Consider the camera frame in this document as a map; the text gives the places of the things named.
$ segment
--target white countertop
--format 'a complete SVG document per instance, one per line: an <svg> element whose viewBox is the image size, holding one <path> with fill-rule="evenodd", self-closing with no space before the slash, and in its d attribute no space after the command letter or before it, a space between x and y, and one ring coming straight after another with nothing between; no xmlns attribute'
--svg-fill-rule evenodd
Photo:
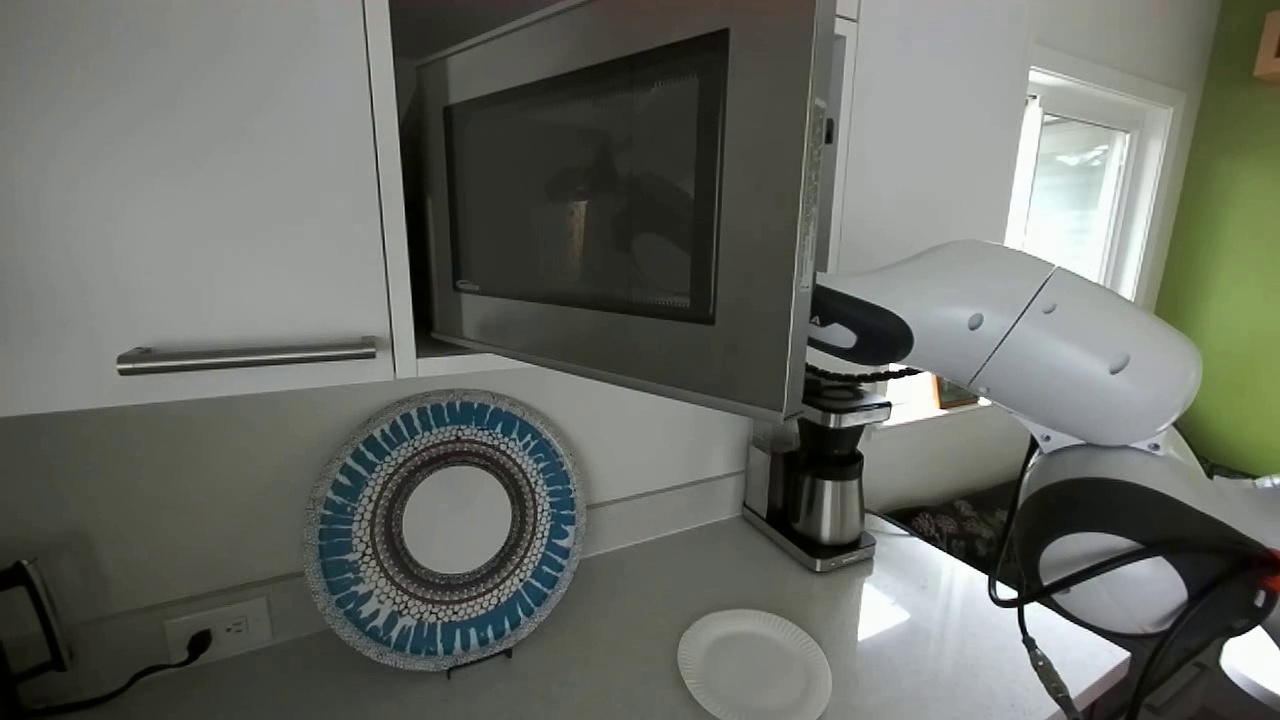
<svg viewBox="0 0 1280 720"><path fill-rule="evenodd" d="M750 523L712 523L581 564L556 615L514 660L405 677L313 638L158 681L96 716L696 720L704 712L681 684L677 645L717 607L764 607L812 631L838 677L833 720L1058 716L986 575L894 523L874 522L874 534L874 564L808 575ZM1123 650L1045 607L1028 620L1081 707L1120 684Z"/></svg>

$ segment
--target cabinet door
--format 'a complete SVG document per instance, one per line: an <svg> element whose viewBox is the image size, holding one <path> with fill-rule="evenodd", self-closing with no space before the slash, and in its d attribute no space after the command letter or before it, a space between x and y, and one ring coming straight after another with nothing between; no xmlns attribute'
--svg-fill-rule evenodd
<svg viewBox="0 0 1280 720"><path fill-rule="evenodd" d="M0 0L0 416L388 373L362 0Z"/></svg>
<svg viewBox="0 0 1280 720"><path fill-rule="evenodd" d="M1031 9L862 0L833 273L870 273L950 239L1003 239Z"/></svg>

